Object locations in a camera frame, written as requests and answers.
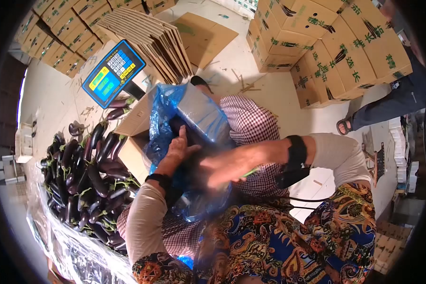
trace black wrist strap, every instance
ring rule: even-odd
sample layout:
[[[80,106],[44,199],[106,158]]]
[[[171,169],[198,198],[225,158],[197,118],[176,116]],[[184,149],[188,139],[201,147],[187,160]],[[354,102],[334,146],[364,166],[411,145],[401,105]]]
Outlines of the black wrist strap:
[[[287,149],[289,161],[281,167],[281,173],[275,176],[278,188],[284,189],[294,185],[309,175],[310,168],[306,167],[307,148],[298,135],[287,136],[291,146]]]

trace woman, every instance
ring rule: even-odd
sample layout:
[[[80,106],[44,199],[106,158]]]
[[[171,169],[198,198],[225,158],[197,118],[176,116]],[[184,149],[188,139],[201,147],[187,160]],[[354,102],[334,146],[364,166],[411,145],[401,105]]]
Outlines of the woman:
[[[337,189],[306,219],[294,219],[288,199],[236,204],[202,226],[193,270],[163,242],[167,182],[148,179],[132,203],[126,244],[133,275],[144,283],[360,283],[374,265],[375,211],[370,177],[357,141],[318,133],[302,137],[305,164],[333,170]],[[290,161],[289,139],[240,146],[202,166],[209,186],[237,181],[256,166]],[[191,153],[185,129],[172,140],[155,173],[171,177]]]

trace sandal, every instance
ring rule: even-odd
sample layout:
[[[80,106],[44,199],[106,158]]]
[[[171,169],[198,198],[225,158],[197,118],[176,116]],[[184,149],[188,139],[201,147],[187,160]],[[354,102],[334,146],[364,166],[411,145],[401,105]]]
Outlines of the sandal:
[[[346,133],[342,133],[342,132],[341,132],[341,130],[339,129],[339,126],[340,126],[340,125],[343,125],[343,126],[344,126],[344,130],[346,131]],[[339,132],[339,134],[341,134],[341,135],[347,135],[349,132],[353,131],[353,129],[352,129],[352,120],[351,120],[351,118],[349,117],[349,118],[347,118],[347,119],[343,119],[343,120],[338,121],[338,122],[336,123],[336,129],[337,129],[337,131]]]

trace pile of eggplants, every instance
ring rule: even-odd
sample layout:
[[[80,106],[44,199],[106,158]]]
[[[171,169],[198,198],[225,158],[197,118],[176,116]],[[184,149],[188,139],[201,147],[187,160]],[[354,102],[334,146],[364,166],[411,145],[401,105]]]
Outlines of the pile of eggplants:
[[[106,127],[98,123],[81,142],[74,136],[66,143],[56,134],[41,172],[47,205],[61,223],[127,255],[117,219],[140,184],[118,159],[127,137],[113,132],[104,137]]]

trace woman's arm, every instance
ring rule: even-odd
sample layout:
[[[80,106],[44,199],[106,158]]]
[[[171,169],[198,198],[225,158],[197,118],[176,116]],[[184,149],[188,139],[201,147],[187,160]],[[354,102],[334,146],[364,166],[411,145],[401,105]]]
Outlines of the woman's arm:
[[[179,137],[172,140],[167,155],[154,173],[172,177],[181,162],[199,148],[198,145],[187,146],[186,128],[182,126]],[[126,249],[131,265],[152,253],[167,252],[161,232],[167,212],[165,194],[158,181],[149,179],[131,204],[126,221]]]

